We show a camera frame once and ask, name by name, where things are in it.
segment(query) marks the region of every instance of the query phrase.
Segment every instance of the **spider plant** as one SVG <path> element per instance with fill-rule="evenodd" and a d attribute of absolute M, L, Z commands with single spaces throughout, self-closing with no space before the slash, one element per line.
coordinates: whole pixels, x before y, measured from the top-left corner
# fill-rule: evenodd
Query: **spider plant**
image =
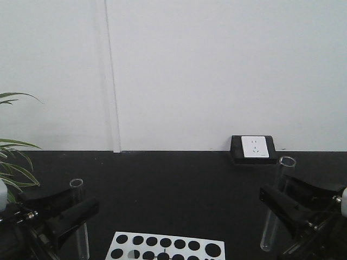
<path fill-rule="evenodd" d="M 19 93 L 19 92 L 0 93 L 0 105 L 1 104 L 12 105 L 14 101 L 18 100 L 18 99 L 13 99 L 10 97 L 14 95 L 27 95 L 37 99 L 36 97 L 26 93 Z M 31 159 L 24 152 L 18 150 L 18 148 L 20 147 L 39 148 L 38 146 L 30 144 L 28 142 L 0 138 L 0 179 L 3 180 L 5 184 L 13 186 L 17 190 L 22 191 L 23 187 L 39 186 L 40 183 L 32 174 L 34 169 L 33 169 L 33 163 L 31 162 Z M 28 164 L 28 167 L 27 167 L 28 169 L 20 165 L 9 162 L 10 159 L 13 160 L 13 158 L 16 158 L 16 156 L 20 156 L 25 159 L 25 161 Z M 26 182 L 17 181 L 16 177 L 18 175 L 25 176 L 27 181 Z M 13 193 L 10 191 L 10 189 L 8 189 L 8 201 L 15 202 L 15 197 Z"/>

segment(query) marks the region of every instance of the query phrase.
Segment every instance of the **white outlet faceplate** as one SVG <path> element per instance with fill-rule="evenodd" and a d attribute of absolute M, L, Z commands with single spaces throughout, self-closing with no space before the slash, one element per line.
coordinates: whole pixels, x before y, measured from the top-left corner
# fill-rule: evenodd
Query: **white outlet faceplate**
<path fill-rule="evenodd" d="M 245 158 L 269 158 L 265 136 L 241 136 Z"/>

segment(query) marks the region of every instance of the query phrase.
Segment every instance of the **black outlet box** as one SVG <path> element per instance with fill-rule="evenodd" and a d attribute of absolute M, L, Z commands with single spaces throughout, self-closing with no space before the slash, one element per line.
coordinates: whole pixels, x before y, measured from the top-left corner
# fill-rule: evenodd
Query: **black outlet box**
<path fill-rule="evenodd" d="M 233 135 L 232 143 L 230 146 L 230 153 L 232 154 L 232 158 L 234 163 L 236 164 L 276 164 L 277 163 L 277 155 L 275 150 L 275 145 L 273 143 L 272 136 L 270 135 L 262 135 L 265 137 L 267 150 L 269 153 L 268 158 L 245 158 L 242 148 L 241 137 L 245 135 Z"/>

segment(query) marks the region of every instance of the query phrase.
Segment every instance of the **black table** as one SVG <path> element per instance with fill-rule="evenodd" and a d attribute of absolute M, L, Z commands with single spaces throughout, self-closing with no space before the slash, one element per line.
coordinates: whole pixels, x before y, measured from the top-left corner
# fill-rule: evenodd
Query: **black table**
<path fill-rule="evenodd" d="M 88 221 L 91 260 L 105 259 L 116 231 L 214 239 L 230 260 L 271 260 L 291 244 L 279 230 L 274 252 L 260 249 L 267 207 L 259 188 L 274 165 L 235 166 L 228 152 L 28 152 L 40 189 L 85 181 L 100 212 Z M 295 173 L 312 183 L 347 185 L 345 152 L 281 152 L 296 158 Z M 76 259 L 74 239 L 60 256 Z"/>

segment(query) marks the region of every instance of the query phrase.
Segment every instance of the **test tube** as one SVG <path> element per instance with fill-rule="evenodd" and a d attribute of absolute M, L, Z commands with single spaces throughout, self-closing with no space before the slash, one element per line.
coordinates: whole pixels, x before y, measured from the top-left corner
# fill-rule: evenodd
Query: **test tube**
<path fill-rule="evenodd" d="M 274 187 L 279 191 L 286 192 L 286 177 L 285 175 L 291 175 L 295 170 L 296 160 L 292 157 L 283 156 L 279 159 L 276 170 L 276 180 Z M 269 252 L 272 250 L 273 243 L 275 241 L 277 231 L 279 226 L 278 217 L 272 212 L 272 210 L 267 211 L 264 231 L 262 234 L 260 248 L 263 251 Z"/>
<path fill-rule="evenodd" d="M 82 179 L 72 179 L 70 181 L 72 189 L 73 204 L 78 204 L 85 199 L 85 189 Z M 84 223 L 79 229 L 76 230 L 76 241 L 79 260 L 89 259 L 89 245 L 88 245 L 88 232 L 87 224 Z"/>

